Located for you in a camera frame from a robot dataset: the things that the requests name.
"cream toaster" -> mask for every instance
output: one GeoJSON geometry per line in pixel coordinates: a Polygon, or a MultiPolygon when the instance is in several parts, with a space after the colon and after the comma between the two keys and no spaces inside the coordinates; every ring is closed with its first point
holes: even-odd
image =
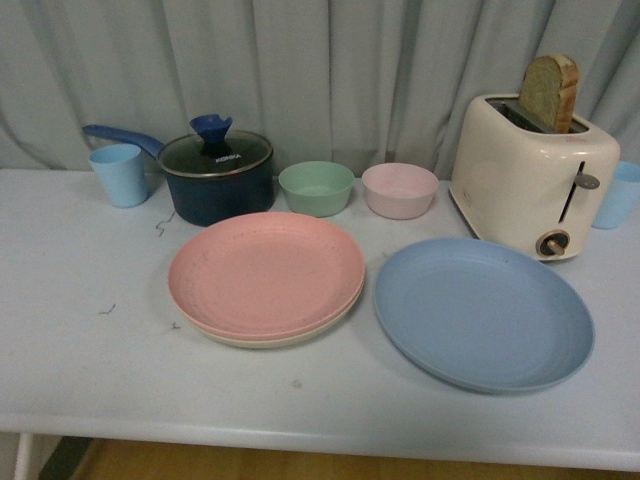
{"type": "Polygon", "coordinates": [[[583,249],[620,156],[618,142],[574,115],[567,134],[541,124],[518,95],[485,95],[464,118],[449,191],[483,240],[539,260],[583,249]]]}

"toaster slot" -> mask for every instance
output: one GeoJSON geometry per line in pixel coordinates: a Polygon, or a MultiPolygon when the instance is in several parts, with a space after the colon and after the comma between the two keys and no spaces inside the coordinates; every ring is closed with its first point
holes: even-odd
{"type": "MultiPolygon", "coordinates": [[[[489,98],[487,103],[518,128],[534,133],[556,135],[552,128],[546,126],[535,115],[523,108],[518,102],[518,98],[489,98]]],[[[575,118],[571,121],[569,133],[584,133],[588,130],[586,125],[578,122],[575,118]]]]}

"wooden floor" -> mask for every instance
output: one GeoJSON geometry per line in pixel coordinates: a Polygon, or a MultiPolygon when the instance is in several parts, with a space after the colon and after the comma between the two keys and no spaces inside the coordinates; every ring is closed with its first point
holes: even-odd
{"type": "Polygon", "coordinates": [[[640,473],[94,440],[72,480],[640,480],[640,473]]]}

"plate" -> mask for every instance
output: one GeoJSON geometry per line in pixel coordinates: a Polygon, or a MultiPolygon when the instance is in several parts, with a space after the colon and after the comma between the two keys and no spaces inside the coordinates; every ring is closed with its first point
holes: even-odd
{"type": "Polygon", "coordinates": [[[587,361],[594,343],[580,296],[546,265],[475,239],[437,239],[396,252],[374,289],[393,344],[464,389],[548,388],[587,361]]]}
{"type": "Polygon", "coordinates": [[[208,336],[264,348],[306,340],[342,318],[364,284],[364,256],[328,221],[288,212],[216,223],[169,267],[173,301],[208,336]]]}

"glass lid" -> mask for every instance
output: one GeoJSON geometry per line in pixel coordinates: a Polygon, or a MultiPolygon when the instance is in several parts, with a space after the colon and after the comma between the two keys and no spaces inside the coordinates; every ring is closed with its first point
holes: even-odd
{"type": "Polygon", "coordinates": [[[209,178],[240,173],[271,157],[269,141],[255,133],[230,130],[218,143],[200,134],[186,135],[166,144],[159,154],[166,172],[182,177],[209,178]]]}

